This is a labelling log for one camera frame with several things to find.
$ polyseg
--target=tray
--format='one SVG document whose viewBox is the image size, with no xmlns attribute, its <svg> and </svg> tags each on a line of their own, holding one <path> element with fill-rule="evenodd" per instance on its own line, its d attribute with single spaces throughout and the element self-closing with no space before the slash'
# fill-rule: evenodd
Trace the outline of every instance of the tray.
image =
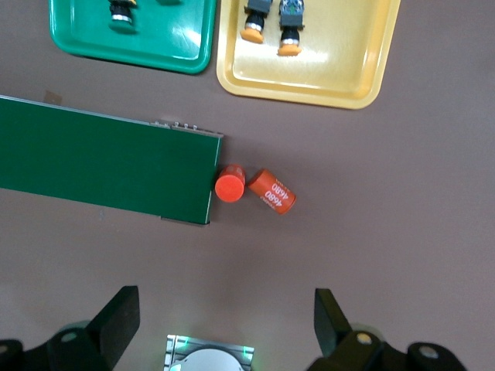
<svg viewBox="0 0 495 371">
<path fill-rule="evenodd" d="M 210 61 L 216 0 L 137 0 L 135 33 L 109 27 L 108 0 L 49 0 L 50 32 L 63 51 L 182 73 Z"/>
<path fill-rule="evenodd" d="M 263 44 L 241 38 L 247 0 L 223 0 L 217 77 L 232 94 L 359 109 L 377 97 L 400 0 L 306 0 L 302 52 L 278 56 L 278 1 Z"/>
</svg>

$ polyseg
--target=orange cylinder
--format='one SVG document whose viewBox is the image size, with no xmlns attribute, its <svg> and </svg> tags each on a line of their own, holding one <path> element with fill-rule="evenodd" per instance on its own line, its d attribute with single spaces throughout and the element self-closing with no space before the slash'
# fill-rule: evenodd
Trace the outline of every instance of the orange cylinder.
<svg viewBox="0 0 495 371">
<path fill-rule="evenodd" d="M 280 215 L 287 213 L 295 203 L 295 194 L 266 168 L 260 170 L 247 187 Z"/>
<path fill-rule="evenodd" d="M 244 194 L 246 172 L 236 164 L 228 165 L 215 183 L 215 193 L 226 203 L 235 203 Z"/>
</svg>

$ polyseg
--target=tabletop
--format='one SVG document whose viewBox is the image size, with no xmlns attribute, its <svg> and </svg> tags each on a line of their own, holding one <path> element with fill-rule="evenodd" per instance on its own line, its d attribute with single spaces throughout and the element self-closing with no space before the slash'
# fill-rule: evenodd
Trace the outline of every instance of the tabletop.
<svg viewBox="0 0 495 371">
<path fill-rule="evenodd" d="M 216 42 L 196 76 L 71 56 L 46 3 L 0 5 L 0 94 L 222 132 L 222 164 L 268 168 L 298 200 L 279 216 L 254 194 L 215 198 L 199 228 L 0 189 L 3 339 L 32 348 L 137 284 L 142 323 L 116 370 L 162 369 L 177 334 L 302 371 L 320 354 L 314 289 L 330 288 L 402 352 L 436 342 L 493 368 L 493 0 L 403 0 L 381 92 L 358 111 L 231 95 Z"/>
</svg>

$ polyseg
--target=yellow tray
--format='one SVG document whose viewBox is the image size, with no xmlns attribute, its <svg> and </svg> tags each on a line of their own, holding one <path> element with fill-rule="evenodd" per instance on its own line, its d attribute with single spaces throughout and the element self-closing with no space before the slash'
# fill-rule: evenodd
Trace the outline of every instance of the yellow tray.
<svg viewBox="0 0 495 371">
<path fill-rule="evenodd" d="M 306 0 L 302 52 L 278 56 L 278 0 L 263 44 L 243 40 L 248 0 L 222 0 L 217 77 L 232 94 L 359 109 L 380 91 L 400 0 Z"/>
</svg>

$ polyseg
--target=white circular object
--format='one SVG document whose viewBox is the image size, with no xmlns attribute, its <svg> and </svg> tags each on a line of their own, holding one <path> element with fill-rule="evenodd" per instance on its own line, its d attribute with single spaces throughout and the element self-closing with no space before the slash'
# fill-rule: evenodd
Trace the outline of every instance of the white circular object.
<svg viewBox="0 0 495 371">
<path fill-rule="evenodd" d="M 201 349 L 175 362 L 180 371 L 243 371 L 241 364 L 229 353 L 219 349 Z"/>
</svg>

